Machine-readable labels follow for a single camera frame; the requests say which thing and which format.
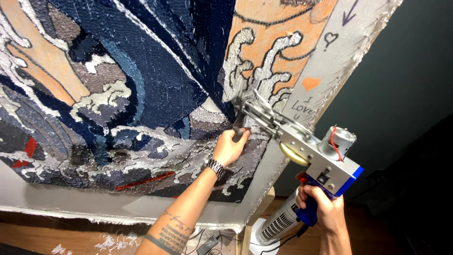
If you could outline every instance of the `wooden floor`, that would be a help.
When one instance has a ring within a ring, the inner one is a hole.
[[[284,200],[278,199],[272,201],[263,213],[263,218],[269,217],[283,202]],[[402,254],[384,221],[370,219],[364,209],[357,207],[346,207],[345,214],[353,254]],[[149,228],[145,224],[96,224],[84,219],[0,212],[0,243],[50,255],[131,255]],[[201,236],[200,244],[213,234],[218,236],[218,233],[217,230],[206,230]],[[222,231],[222,234],[233,236],[228,231]],[[186,253],[195,250],[198,239],[199,237],[188,243]],[[315,226],[302,237],[288,241],[278,254],[318,254],[319,247],[320,233]],[[232,255],[234,250],[234,242],[224,238],[222,255]]]

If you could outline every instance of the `red wire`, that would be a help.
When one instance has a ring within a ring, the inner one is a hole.
[[[332,131],[332,134],[330,135],[330,144],[332,144],[333,148],[335,149],[335,151],[338,153],[338,161],[341,161],[341,154],[340,152],[338,151],[337,149],[337,146],[335,146],[335,143],[332,142],[332,138],[333,138],[333,133],[335,133],[335,131],[337,130],[337,126],[334,126],[333,127],[333,131]]]

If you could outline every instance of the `wristwatch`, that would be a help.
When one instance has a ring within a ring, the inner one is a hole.
[[[225,168],[223,167],[223,165],[212,158],[205,161],[204,165],[201,167],[201,170],[203,171],[205,168],[211,168],[214,173],[217,174],[218,180],[220,180],[220,178],[222,178],[223,174],[225,173]]]

